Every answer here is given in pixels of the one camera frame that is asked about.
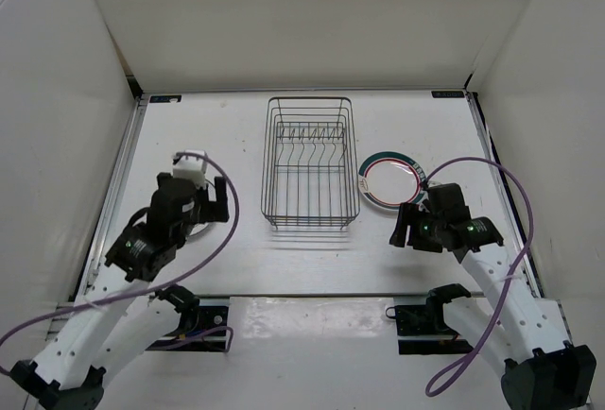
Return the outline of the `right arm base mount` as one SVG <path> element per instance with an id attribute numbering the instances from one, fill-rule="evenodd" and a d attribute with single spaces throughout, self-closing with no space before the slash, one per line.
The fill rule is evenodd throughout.
<path id="1" fill-rule="evenodd" d="M 462 355 L 473 347 L 444 322 L 443 308 L 454 299 L 472 296 L 459 283 L 431 289 L 421 299 L 395 298 L 385 317 L 396 327 L 398 353 L 413 355 Z"/>

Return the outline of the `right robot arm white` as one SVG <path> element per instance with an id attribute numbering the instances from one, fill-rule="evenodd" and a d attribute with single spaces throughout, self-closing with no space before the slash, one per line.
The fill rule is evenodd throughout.
<path id="1" fill-rule="evenodd" d="M 504 247 L 491 219 L 472 217 L 455 183 L 433 186 L 422 204 L 404 202 L 389 242 L 397 248 L 457 259 L 481 289 L 487 314 L 458 283 L 429 291 L 424 322 L 433 333 L 454 331 L 500 381 L 511 409 L 577 409 L 589 398 L 596 358 L 573 345 L 540 307 Z"/>

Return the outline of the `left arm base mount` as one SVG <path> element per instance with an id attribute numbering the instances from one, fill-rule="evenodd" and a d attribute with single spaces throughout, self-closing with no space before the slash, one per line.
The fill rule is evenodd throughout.
<path id="1" fill-rule="evenodd" d="M 181 346 L 181 343 L 213 328 L 228 326 L 230 305 L 230 299 L 227 297 L 201 298 L 199 301 L 198 322 L 193 329 L 187 333 L 169 333 L 155 341 L 147 348 L 147 351 L 169 350 L 223 353 L 227 349 L 230 338 L 229 333 L 226 331 L 212 333 L 186 345 Z"/>

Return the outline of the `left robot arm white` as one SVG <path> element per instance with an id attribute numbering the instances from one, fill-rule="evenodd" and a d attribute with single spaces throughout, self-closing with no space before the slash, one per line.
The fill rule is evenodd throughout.
<path id="1" fill-rule="evenodd" d="M 199 298 L 179 279 L 154 281 L 196 225 L 237 223 L 240 210 L 228 208 L 237 193 L 229 178 L 217 176 L 210 199 L 200 171 L 161 173 L 157 185 L 108 250 L 90 291 L 64 310 L 65 325 L 37 355 L 7 371 L 41 408 L 97 408 L 107 385 L 138 355 L 198 327 Z"/>

